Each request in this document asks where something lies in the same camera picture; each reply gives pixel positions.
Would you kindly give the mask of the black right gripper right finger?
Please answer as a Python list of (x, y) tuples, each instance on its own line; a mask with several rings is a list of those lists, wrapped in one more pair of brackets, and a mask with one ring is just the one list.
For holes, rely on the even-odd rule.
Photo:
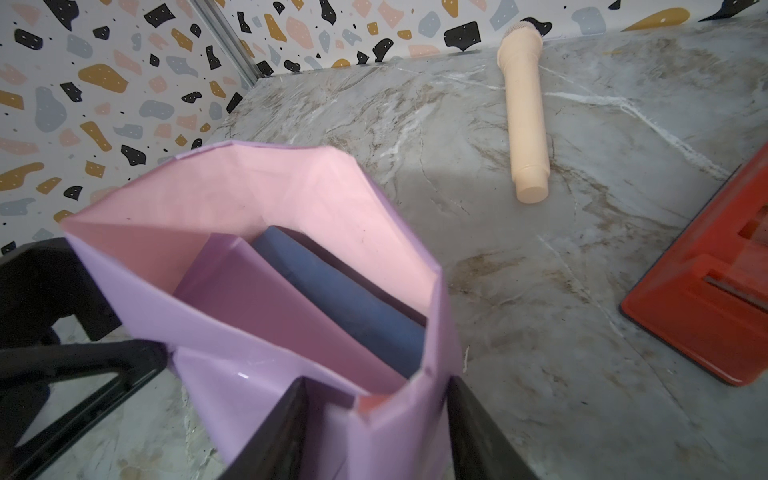
[(478, 398), (458, 376), (453, 376), (448, 383), (446, 403), (456, 479), (537, 479)]

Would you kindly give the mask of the navy blue gift box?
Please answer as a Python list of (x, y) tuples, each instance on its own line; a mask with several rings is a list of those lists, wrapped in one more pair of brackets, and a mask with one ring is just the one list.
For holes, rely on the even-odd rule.
[(252, 248), (358, 343), (405, 378), (421, 366), (426, 316), (310, 237), (270, 226)]

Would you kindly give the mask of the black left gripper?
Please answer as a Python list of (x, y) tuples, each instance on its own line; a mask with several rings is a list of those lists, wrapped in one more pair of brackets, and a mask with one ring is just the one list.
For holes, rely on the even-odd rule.
[(121, 325), (67, 239), (2, 246), (3, 479), (37, 478), (167, 367), (153, 341), (51, 345), (68, 316), (92, 341)]

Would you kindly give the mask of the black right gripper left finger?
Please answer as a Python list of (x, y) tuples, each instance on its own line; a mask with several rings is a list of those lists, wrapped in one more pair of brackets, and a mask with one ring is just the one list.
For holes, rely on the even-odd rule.
[(298, 479), (309, 417), (305, 377), (294, 380), (221, 480)]

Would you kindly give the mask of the pink wrapping paper sheet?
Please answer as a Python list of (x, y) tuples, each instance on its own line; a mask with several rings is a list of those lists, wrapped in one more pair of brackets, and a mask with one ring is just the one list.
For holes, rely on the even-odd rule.
[[(252, 247), (296, 232), (375, 297), (419, 315), (423, 353), (393, 370)], [(222, 459), (289, 385), (313, 393), (305, 479), (438, 479), (461, 369), (443, 272), (350, 155), (227, 141), (179, 155), (62, 222), (126, 330), (165, 344)]]

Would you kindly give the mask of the red tape dispenser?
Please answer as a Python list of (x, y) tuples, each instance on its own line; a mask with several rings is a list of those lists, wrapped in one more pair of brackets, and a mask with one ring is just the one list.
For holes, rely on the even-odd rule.
[(767, 370), (767, 150), (737, 168), (619, 305), (721, 381)]

